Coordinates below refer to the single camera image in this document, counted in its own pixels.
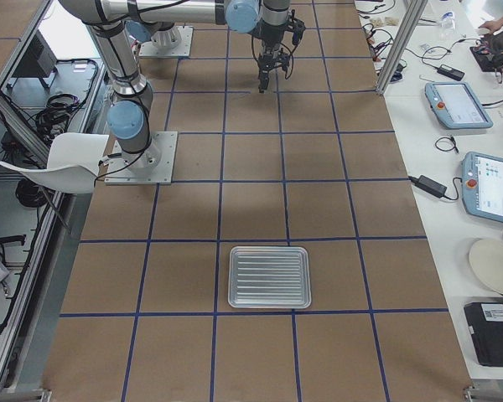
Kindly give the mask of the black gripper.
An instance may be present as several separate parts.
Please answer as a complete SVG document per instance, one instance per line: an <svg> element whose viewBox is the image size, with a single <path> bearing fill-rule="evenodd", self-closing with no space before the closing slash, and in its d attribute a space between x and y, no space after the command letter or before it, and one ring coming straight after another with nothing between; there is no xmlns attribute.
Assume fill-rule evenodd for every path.
<svg viewBox="0 0 503 402"><path fill-rule="evenodd" d="M270 72L281 69L284 78L290 78L290 50L285 44L277 44L274 47L264 47L257 58L258 67L258 90L264 93L269 86Z"/></svg>

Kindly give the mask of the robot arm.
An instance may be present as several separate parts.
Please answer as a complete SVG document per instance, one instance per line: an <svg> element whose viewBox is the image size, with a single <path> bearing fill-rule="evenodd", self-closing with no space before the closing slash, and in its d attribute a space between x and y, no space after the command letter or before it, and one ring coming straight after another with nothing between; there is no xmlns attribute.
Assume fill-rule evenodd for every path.
<svg viewBox="0 0 503 402"><path fill-rule="evenodd" d="M258 90L268 89L270 73L292 74L293 53L305 24L289 1L128 1L124 16L147 27L156 23L213 23L249 34L261 49L252 52L258 68Z"/></svg>
<svg viewBox="0 0 503 402"><path fill-rule="evenodd" d="M89 30L108 69L116 103L107 125L126 167L157 166L162 151L149 127L153 89L131 50L126 22L154 36L165 24L214 23L250 33L260 21L258 1L62 1L62 7Z"/></svg>

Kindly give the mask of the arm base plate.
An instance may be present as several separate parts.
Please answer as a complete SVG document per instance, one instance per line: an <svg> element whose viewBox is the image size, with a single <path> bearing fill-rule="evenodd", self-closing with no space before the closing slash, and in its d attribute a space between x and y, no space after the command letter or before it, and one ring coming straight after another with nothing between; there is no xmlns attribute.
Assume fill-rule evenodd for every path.
<svg viewBox="0 0 503 402"><path fill-rule="evenodd" d="M153 131L150 147L136 160L136 156L122 152L115 141L112 152L120 157L109 161L103 178L107 185L170 185L173 178L174 160L178 142L176 131Z"/></svg>
<svg viewBox="0 0 503 402"><path fill-rule="evenodd" d="M149 42L141 45L140 58L176 59L189 57L194 29L190 26L173 26L155 33Z"/></svg>

